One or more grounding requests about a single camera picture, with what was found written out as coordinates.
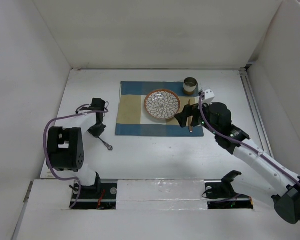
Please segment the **silver fork with pink neck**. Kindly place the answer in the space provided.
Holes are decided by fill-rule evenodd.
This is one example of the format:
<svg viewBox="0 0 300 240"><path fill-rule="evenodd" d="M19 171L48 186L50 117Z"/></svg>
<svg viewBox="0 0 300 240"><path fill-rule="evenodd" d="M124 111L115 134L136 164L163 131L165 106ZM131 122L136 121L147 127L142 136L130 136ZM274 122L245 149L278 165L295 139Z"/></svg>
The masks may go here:
<svg viewBox="0 0 300 240"><path fill-rule="evenodd" d="M106 147L106 149L108 151L112 151L113 150L113 147L110 144L108 144L107 142L105 142L104 140L102 140L100 137L98 137L98 139L102 142L102 144Z"/></svg>

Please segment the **metal cup with brown base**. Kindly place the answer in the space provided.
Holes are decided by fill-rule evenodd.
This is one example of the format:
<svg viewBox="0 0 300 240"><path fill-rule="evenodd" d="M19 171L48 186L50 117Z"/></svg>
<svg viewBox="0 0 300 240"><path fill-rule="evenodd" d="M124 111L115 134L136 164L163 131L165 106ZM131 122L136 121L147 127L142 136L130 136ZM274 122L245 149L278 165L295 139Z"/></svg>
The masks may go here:
<svg viewBox="0 0 300 240"><path fill-rule="evenodd" d="M193 95L197 87L197 80L193 77L185 78L183 81L183 93L186 95Z"/></svg>

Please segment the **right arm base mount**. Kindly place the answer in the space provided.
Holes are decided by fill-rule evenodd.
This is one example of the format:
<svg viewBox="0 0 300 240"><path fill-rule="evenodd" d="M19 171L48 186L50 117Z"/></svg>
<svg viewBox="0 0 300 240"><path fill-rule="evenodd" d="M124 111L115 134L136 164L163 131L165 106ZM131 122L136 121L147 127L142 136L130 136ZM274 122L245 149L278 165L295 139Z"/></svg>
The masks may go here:
<svg viewBox="0 0 300 240"><path fill-rule="evenodd" d="M231 171L221 180L205 180L205 190L201 197L207 200L208 210L253 209L251 197L238 194L232 187L232 182L241 172Z"/></svg>

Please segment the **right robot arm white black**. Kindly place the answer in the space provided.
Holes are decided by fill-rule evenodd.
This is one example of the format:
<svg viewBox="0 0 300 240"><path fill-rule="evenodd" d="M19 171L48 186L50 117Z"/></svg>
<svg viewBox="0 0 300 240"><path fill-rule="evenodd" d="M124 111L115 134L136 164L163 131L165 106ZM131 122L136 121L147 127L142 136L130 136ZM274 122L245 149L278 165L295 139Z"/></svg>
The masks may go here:
<svg viewBox="0 0 300 240"><path fill-rule="evenodd" d="M214 134L218 145L245 162L274 189L268 198L276 213L287 223L300 222L300 175L286 169L261 150L240 128L232 124L231 111L223 103L186 105L175 115L184 128L189 117L191 126L203 126Z"/></svg>

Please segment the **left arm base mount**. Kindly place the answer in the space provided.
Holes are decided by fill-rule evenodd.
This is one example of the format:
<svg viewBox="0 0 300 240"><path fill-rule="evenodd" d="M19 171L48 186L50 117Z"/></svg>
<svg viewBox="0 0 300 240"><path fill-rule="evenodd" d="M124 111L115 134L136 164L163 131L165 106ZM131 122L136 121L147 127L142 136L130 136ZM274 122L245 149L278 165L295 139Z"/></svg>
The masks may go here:
<svg viewBox="0 0 300 240"><path fill-rule="evenodd" d="M115 210L117 196L116 181L101 181L98 188L82 186L77 194L78 184L69 186L72 189L69 206L73 210Z"/></svg>

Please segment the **orange floral patterned plate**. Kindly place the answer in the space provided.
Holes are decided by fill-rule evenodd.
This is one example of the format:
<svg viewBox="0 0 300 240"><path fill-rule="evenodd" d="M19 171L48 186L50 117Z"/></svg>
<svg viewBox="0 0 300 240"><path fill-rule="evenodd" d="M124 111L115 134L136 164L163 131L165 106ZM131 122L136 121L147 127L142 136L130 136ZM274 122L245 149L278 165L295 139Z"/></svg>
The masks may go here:
<svg viewBox="0 0 300 240"><path fill-rule="evenodd" d="M180 100L176 93L168 89L157 89L146 95L144 108L155 119L169 120L178 113Z"/></svg>

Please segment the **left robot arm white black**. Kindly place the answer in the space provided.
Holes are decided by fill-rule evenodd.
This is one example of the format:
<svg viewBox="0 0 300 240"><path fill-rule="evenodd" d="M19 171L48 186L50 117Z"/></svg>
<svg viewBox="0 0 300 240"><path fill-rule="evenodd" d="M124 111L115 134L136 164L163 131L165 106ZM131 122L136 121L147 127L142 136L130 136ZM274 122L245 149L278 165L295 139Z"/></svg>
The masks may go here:
<svg viewBox="0 0 300 240"><path fill-rule="evenodd" d="M84 191L90 198L100 195L101 183L99 175L84 162L83 134L98 138L104 132L106 104L93 98L73 115L48 121L43 131L43 151L52 176L61 181L76 181L76 191Z"/></svg>

